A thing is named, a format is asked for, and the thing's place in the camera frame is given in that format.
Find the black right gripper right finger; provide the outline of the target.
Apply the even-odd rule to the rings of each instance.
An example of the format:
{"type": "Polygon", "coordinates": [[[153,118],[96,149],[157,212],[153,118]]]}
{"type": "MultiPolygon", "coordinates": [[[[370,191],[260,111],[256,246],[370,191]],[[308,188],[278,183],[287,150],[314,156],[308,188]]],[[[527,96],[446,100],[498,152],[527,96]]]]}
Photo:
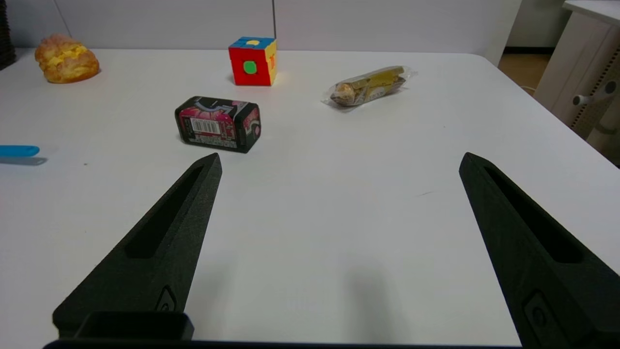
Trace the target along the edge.
{"type": "Polygon", "coordinates": [[[492,162],[465,153],[468,201],[525,349],[617,349],[620,278],[492,162]]]}

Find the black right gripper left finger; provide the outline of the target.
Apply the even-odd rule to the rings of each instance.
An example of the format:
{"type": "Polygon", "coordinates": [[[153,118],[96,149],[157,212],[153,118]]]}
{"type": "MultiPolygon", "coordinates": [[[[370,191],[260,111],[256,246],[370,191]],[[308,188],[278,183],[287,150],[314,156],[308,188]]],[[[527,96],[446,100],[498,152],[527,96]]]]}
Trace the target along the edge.
{"type": "Polygon", "coordinates": [[[223,168],[195,161],[52,315],[60,337],[94,312],[183,312],[223,168]]]}

